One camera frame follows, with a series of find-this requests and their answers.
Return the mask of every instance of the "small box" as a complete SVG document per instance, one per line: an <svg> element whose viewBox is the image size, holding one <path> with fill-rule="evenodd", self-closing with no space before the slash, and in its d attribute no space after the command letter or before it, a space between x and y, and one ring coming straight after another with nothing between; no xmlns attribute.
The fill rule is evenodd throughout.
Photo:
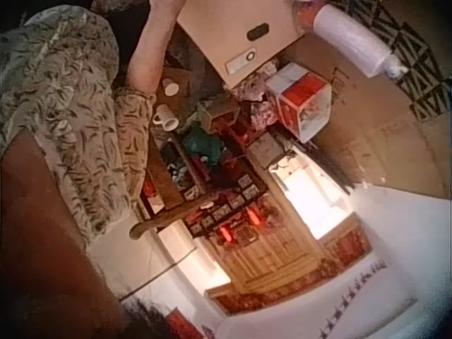
<svg viewBox="0 0 452 339"><path fill-rule="evenodd" d="M235 124L240 106L228 94L220 94L198 105L201 126L207 133L219 133Z"/></svg>
<svg viewBox="0 0 452 339"><path fill-rule="evenodd" d="M300 65L290 63L269 78L266 94L278 108L280 122L303 143L330 119L331 85Z"/></svg>

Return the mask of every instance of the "window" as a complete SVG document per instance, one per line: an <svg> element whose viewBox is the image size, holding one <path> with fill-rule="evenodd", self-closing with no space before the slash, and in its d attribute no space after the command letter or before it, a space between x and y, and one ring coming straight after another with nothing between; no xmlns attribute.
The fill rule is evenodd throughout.
<svg viewBox="0 0 452 339"><path fill-rule="evenodd" d="M316 239L351 213L343 191L306 155L293 151L269 170Z"/></svg>

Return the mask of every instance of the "white mug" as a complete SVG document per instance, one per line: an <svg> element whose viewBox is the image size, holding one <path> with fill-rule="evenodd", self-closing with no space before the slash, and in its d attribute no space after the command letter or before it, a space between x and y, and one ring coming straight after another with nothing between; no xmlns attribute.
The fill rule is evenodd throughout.
<svg viewBox="0 0 452 339"><path fill-rule="evenodd" d="M162 86L167 97L172 97L179 92L179 85L169 78L163 79Z"/></svg>
<svg viewBox="0 0 452 339"><path fill-rule="evenodd" d="M174 113L167 105L160 105L155 110L153 123L156 125L162 125L162 128L166 132L170 132L178 127L179 120L175 117Z"/></svg>

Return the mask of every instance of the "patterned dress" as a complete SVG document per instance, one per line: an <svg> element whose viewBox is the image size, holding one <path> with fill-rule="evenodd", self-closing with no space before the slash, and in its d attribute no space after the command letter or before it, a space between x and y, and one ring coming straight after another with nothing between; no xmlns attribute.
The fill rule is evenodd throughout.
<svg viewBox="0 0 452 339"><path fill-rule="evenodd" d="M155 96L113 93L118 63L108 22L80 7L0 35L0 156L34 135L85 244L129 215L143 184Z"/></svg>

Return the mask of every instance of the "red and white box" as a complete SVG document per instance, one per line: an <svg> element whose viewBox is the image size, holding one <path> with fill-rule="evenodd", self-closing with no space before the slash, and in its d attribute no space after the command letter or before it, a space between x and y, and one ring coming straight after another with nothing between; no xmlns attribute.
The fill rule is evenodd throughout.
<svg viewBox="0 0 452 339"><path fill-rule="evenodd" d="M266 81L268 100L278 119L301 142L311 140L330 120L331 84L290 63Z"/></svg>

